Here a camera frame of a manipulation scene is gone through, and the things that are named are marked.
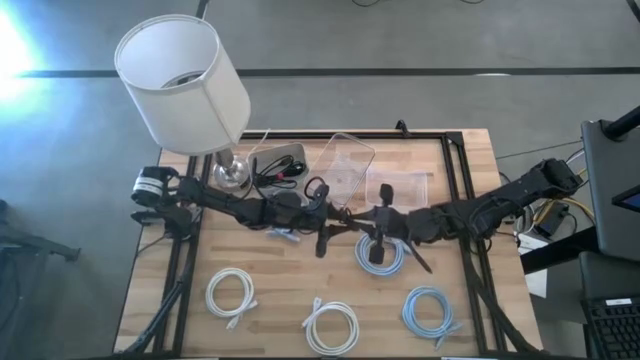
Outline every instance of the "blue cable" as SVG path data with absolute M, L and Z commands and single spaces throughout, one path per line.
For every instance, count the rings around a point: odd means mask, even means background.
M 391 243 L 396 248 L 396 257 L 393 259 L 393 263 L 388 267 L 376 266 L 369 262 L 369 249 L 376 243 L 374 240 L 369 238 L 368 234 L 363 234 L 360 237 L 360 240 L 356 243 L 356 260 L 358 260 L 358 264 L 362 266 L 368 273 L 377 275 L 377 276 L 391 276 L 402 268 L 402 264 L 404 264 L 404 253 L 411 252 L 411 249 L 407 247 L 407 245 L 399 239 L 385 239 L 385 243 Z
M 440 305 L 442 305 L 444 319 L 442 320 L 442 324 L 437 328 L 425 328 L 420 325 L 418 323 L 418 319 L 416 319 L 416 300 L 423 295 L 434 297 L 438 300 Z M 437 339 L 436 350 L 440 349 L 440 346 L 447 336 L 462 327 L 461 323 L 453 323 L 453 310 L 451 309 L 451 305 L 449 304 L 447 297 L 444 296 L 440 290 L 431 286 L 420 286 L 411 290 L 404 303 L 404 307 L 402 308 L 402 319 L 404 320 L 405 325 L 407 325 L 407 328 L 417 336 L 427 339 Z

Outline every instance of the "gray floor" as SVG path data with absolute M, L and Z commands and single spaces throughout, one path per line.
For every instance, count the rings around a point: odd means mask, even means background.
M 112 69 L 115 46 L 133 25 L 197 7 L 196 0 L 4 4 L 34 70 Z M 640 24 L 623 0 L 383 0 L 366 9 L 348 0 L 212 0 L 206 19 L 239 68 L 637 66 L 640 59 Z M 498 157 L 577 140 L 580 122 L 615 119 L 640 102 L 638 75 L 243 81 L 250 128 L 389 128 L 398 119 L 413 128 L 489 128 Z M 32 232 L 82 247 L 78 263 L 51 259 L 15 351 L 25 359 L 108 354 L 140 233 L 128 218 L 132 182 L 159 148 L 118 79 L 4 87 L 0 198 Z M 578 148 L 498 164 L 517 177 Z M 588 189 L 578 198 L 588 203 Z M 579 317 L 575 266 L 569 270 L 552 269 L 549 299 L 534 303 L 545 347 L 579 355 L 575 324 L 565 322 Z

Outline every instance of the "black cable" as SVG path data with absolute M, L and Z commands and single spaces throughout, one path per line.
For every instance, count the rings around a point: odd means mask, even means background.
M 498 157 L 496 157 L 496 160 L 506 159 L 506 158 L 510 158 L 510 157 L 514 157 L 514 156 L 519 156 L 519 155 L 531 154 L 531 153 L 538 152 L 538 151 L 544 151 L 544 150 L 549 150 L 549 149 L 555 149 L 555 148 L 558 148 L 558 147 L 567 146 L 567 145 L 572 145 L 572 144 L 577 144 L 577 143 L 581 143 L 581 142 L 582 142 L 582 140 L 569 141 L 569 142 L 566 142 L 566 143 L 557 144 L 557 145 L 551 145 L 551 146 L 547 146 L 547 147 L 543 147 L 543 148 L 539 148 L 539 149 L 533 149 L 533 150 L 523 151 L 523 152 L 519 152 L 519 153 L 515 153 L 515 154 L 509 154 L 509 155 L 498 156 Z
M 351 0 L 351 2 L 356 4 L 356 5 L 358 5 L 358 6 L 360 6 L 360 7 L 369 7 L 369 6 L 373 6 L 373 5 L 377 4 L 377 3 L 379 3 L 380 0 L 374 0 L 373 2 L 368 3 L 368 4 L 359 3 L 356 0 Z
M 573 229 L 571 230 L 571 235 L 573 235 L 578 232 L 578 219 L 570 212 L 567 212 L 567 216 L 573 220 Z
M 138 250 L 138 252 L 136 253 L 136 257 L 140 256 L 140 254 L 147 250 L 148 248 L 152 247 L 153 245 L 159 243 L 160 241 L 166 239 L 168 236 L 167 234 L 162 234 L 162 236 L 160 236 L 159 238 L 153 240 L 152 242 L 148 243 L 147 245 L 143 246 L 140 250 Z
M 500 174 L 500 177 L 502 177 L 503 179 L 507 180 L 508 183 L 511 182 L 511 179 L 509 179 L 509 177 L 503 173 L 502 171 L 498 171 L 498 174 Z
M 9 320 L 13 318 L 13 314 L 18 308 L 18 304 L 20 303 L 20 297 L 22 296 L 20 295 L 21 290 L 20 290 L 20 278 L 18 273 L 18 264 L 16 263 L 16 259 L 14 259 L 13 256 L 7 256 L 7 258 L 13 264 L 13 277 L 15 279 L 16 296 L 15 296 L 15 300 L 13 301 L 13 305 L 11 306 L 11 310 L 9 310 L 9 312 L 7 313 L 7 316 L 0 323 L 0 334 L 2 334 L 2 332 L 4 331 L 4 328 L 7 326 L 7 324 L 9 324 Z
M 582 187 L 587 185 L 588 182 L 589 182 L 589 179 L 583 181 L 582 184 L 580 184 L 580 186 L 578 186 L 578 189 L 582 189 Z
M 309 190 L 309 185 L 311 185 L 311 183 L 313 183 L 314 181 L 320 181 L 322 183 L 322 185 L 326 185 L 327 184 L 324 181 L 324 179 L 321 178 L 320 176 L 314 176 L 311 179 L 309 179 L 309 181 L 307 181 L 307 184 L 304 186 L 304 190 L 302 191 L 302 193 L 304 194 L 304 196 L 306 196 L 307 198 L 312 199 L 312 200 L 313 200 L 313 194 L 309 195 L 307 190 Z
M 259 188 L 273 186 L 281 189 L 295 189 L 298 182 L 287 178 L 301 175 L 306 168 L 303 162 L 295 161 L 293 156 L 284 155 L 257 173 L 253 178 L 253 184 Z
M 489 253 L 489 250 L 491 250 L 491 248 L 493 247 L 493 240 L 491 238 L 485 239 L 489 245 L 487 246 L 487 254 Z M 473 250 L 473 247 L 469 246 L 469 251 L 471 251 L 471 253 L 473 255 L 479 255 L 477 251 Z
M 257 168 L 257 167 L 258 167 L 258 159 L 253 158 L 253 163 L 252 163 L 252 165 L 251 165 L 251 179 L 252 179 L 252 180 L 251 180 L 251 184 L 252 184 L 252 186 L 256 189 L 256 191 L 258 192 L 258 195 L 260 195 L 260 197 L 261 197 L 261 198 L 263 198 L 263 199 L 267 200 L 267 201 L 268 201 L 268 202 L 270 202 L 270 203 L 273 203 L 273 199 L 271 199 L 271 198 L 267 198 L 267 197 L 264 195 L 264 193 L 260 190 L 260 188 L 259 188 L 259 187 L 257 187 L 257 186 L 255 186 L 255 185 L 253 185 L 253 184 L 254 184 L 254 181 L 255 181 L 254 179 L 256 178 L 256 175 L 257 175 L 257 173 L 256 173 L 256 168 Z

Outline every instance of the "table lamp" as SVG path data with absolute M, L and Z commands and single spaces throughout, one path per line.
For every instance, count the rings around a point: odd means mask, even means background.
M 158 145 L 183 155 L 214 153 L 221 189 L 249 185 L 246 160 L 230 148 L 251 103 L 209 23 L 186 15 L 146 20 L 118 44 L 115 67 Z

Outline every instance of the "wooden table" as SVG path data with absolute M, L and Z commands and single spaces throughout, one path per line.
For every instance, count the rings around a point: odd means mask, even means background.
M 498 169 L 487 130 L 462 130 L 469 167 L 477 195 L 500 185 Z M 307 159 L 313 164 L 327 140 L 301 141 Z M 267 140 L 268 146 L 292 141 Z M 246 154 L 256 141 L 241 141 L 234 149 Z M 439 143 L 430 140 L 366 140 L 376 149 L 372 166 L 395 171 L 426 171 L 428 202 L 450 201 L 449 187 Z M 185 173 L 188 158 L 164 151 L 160 165 Z M 463 189 L 462 177 L 457 176 Z M 364 184 L 349 207 L 365 209 Z M 140 246 L 162 234 L 161 227 L 143 231 Z M 267 238 L 238 225 L 227 215 L 205 210 L 200 244 L 191 290 L 182 355 L 185 357 L 285 357 L 317 356 L 307 345 L 302 321 L 309 316 L 313 299 L 342 301 L 356 312 L 360 324 L 358 344 L 346 354 L 350 357 L 409 357 L 476 355 L 476 342 L 469 308 L 458 241 L 439 241 L 418 248 L 433 268 L 426 273 L 408 257 L 403 269 L 393 277 L 380 278 L 366 273 L 354 259 L 357 233 L 333 238 L 323 259 L 314 256 L 315 235 L 301 236 L 300 244 Z M 171 245 L 159 243 L 137 259 L 115 348 L 131 344 L 158 309 L 164 286 Z M 386 261 L 392 258 L 388 253 Z M 526 339 L 540 348 L 541 342 L 518 252 L 512 238 L 496 236 L 489 253 L 495 288 L 501 307 Z M 233 331 L 225 330 L 226 319 L 207 311 L 205 289 L 209 279 L 227 267 L 246 270 L 253 278 L 258 307 L 248 311 Z M 436 353 L 434 341 L 418 338 L 402 322 L 401 309 L 409 291 L 428 285 L 441 289 L 453 306 L 454 318 L 463 328 L 447 338 Z M 235 308 L 243 290 L 234 278 L 216 288 L 215 301 L 222 308 Z M 167 346 L 173 339 L 175 313 L 170 318 Z M 417 315 L 427 326 L 442 321 L 442 310 L 435 300 L 421 298 Z M 492 340 L 488 312 L 483 308 L 487 338 Z M 320 337 L 328 345 L 341 344 L 348 335 L 346 320 L 340 314 L 326 314 L 318 320 Z

